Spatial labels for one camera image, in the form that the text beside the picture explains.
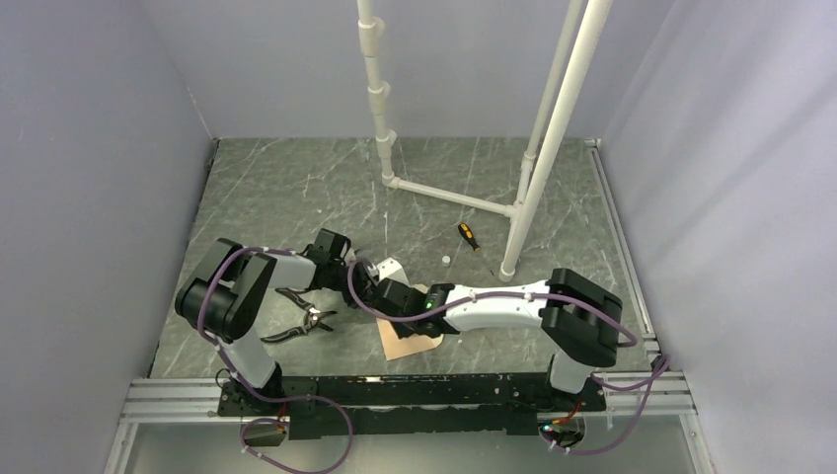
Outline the tan envelope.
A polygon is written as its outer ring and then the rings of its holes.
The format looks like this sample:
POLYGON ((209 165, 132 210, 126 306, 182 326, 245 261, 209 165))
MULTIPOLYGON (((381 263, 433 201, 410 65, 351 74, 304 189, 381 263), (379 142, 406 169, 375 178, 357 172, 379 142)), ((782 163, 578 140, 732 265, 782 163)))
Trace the tan envelope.
MULTIPOLYGON (((416 284, 411 286, 425 291, 427 295, 428 288, 425 285, 416 284)), ((389 320, 377 319, 376 324, 387 361, 434 350, 444 340, 444 336, 441 333, 436 334, 434 338, 428 336, 411 336, 405 339, 399 339, 390 325, 389 320)))

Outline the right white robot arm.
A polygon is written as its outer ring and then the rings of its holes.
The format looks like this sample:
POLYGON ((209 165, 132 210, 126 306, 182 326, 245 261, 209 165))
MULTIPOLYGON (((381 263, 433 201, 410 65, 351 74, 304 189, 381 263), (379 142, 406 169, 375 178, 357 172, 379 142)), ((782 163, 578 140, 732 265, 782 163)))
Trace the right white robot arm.
POLYGON ((622 323, 621 299, 570 269, 506 287, 444 282, 420 290, 387 277, 358 302, 391 322, 401 337, 436 338, 491 328, 541 331, 556 347, 543 387, 546 401, 557 410, 580 399, 595 369, 614 366, 618 349, 637 342, 622 323))

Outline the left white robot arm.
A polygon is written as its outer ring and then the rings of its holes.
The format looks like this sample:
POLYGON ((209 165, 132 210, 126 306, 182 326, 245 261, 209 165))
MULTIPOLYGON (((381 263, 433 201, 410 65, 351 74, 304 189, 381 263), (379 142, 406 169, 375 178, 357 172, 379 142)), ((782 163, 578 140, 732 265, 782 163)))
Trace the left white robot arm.
POLYGON ((245 402, 261 415, 275 412, 283 401, 282 369, 266 351, 255 328, 270 289, 327 289, 349 306, 357 295, 370 300, 379 273, 354 262, 351 241, 328 229, 297 252, 245 246, 219 238, 178 290, 175 312, 210 342, 231 374, 245 389, 245 402))

